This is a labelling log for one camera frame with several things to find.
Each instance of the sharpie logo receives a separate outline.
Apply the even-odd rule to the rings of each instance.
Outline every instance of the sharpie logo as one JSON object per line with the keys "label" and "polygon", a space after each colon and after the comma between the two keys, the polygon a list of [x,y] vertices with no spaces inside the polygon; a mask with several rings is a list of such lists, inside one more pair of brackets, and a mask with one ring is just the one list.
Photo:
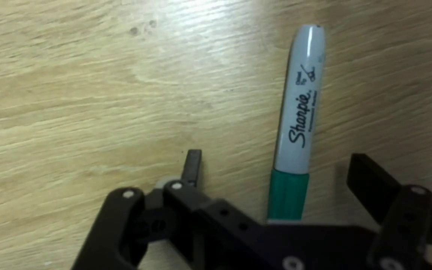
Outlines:
{"label": "sharpie logo", "polygon": [[307,147],[307,128],[311,126],[308,123],[308,114],[313,113],[311,108],[308,108],[311,104],[313,90],[310,90],[307,95],[301,95],[296,98],[298,102],[298,113],[296,113],[296,123],[290,126],[289,138],[293,144],[301,143],[302,149]]}

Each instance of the screw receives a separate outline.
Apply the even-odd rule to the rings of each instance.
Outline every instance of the screw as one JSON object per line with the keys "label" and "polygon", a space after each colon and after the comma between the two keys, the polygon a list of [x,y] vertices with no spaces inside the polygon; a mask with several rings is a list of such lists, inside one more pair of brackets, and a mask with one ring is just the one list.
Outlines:
{"label": "screw", "polygon": [[128,198],[128,200],[133,198],[134,195],[136,195],[134,191],[125,191],[125,192],[124,192],[124,197]]}
{"label": "screw", "polygon": [[395,258],[391,258],[391,257],[382,258],[380,267],[383,270],[406,270],[406,267],[400,261],[397,261]]}
{"label": "screw", "polygon": [[422,188],[422,186],[412,186],[412,191],[413,191],[415,194],[419,194],[419,195],[425,195],[425,194],[427,194],[427,189]]}
{"label": "screw", "polygon": [[173,186],[172,186],[173,189],[182,189],[184,188],[184,185],[182,183],[179,183],[179,182],[176,182]]}
{"label": "screw", "polygon": [[298,257],[287,257],[283,260],[283,267],[286,270],[305,270],[305,264]]}

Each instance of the table surface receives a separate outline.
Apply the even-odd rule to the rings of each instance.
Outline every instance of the table surface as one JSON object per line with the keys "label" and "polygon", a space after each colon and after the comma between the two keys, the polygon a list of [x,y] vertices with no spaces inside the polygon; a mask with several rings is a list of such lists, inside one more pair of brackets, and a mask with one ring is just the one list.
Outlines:
{"label": "table surface", "polygon": [[[205,188],[265,221],[287,57],[328,68],[305,221],[374,227],[350,155],[432,189],[432,2],[0,2],[0,269],[70,269],[106,195],[205,150]],[[166,245],[143,269],[179,269]]]}

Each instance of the marker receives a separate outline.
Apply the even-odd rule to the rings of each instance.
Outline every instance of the marker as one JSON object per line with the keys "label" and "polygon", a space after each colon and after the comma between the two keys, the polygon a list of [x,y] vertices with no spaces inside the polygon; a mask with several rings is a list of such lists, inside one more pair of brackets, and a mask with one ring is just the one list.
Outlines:
{"label": "marker", "polygon": [[325,51],[325,29],[305,24],[293,41],[289,62],[271,183],[271,224],[292,224],[304,215],[311,146],[326,59]]}

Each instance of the marker cap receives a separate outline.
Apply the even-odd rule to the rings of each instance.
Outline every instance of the marker cap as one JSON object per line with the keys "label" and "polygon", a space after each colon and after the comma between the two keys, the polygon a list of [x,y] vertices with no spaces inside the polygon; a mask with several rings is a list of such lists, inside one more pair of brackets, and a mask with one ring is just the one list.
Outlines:
{"label": "marker cap", "polygon": [[299,221],[304,216],[310,174],[274,171],[269,198],[269,222]]}

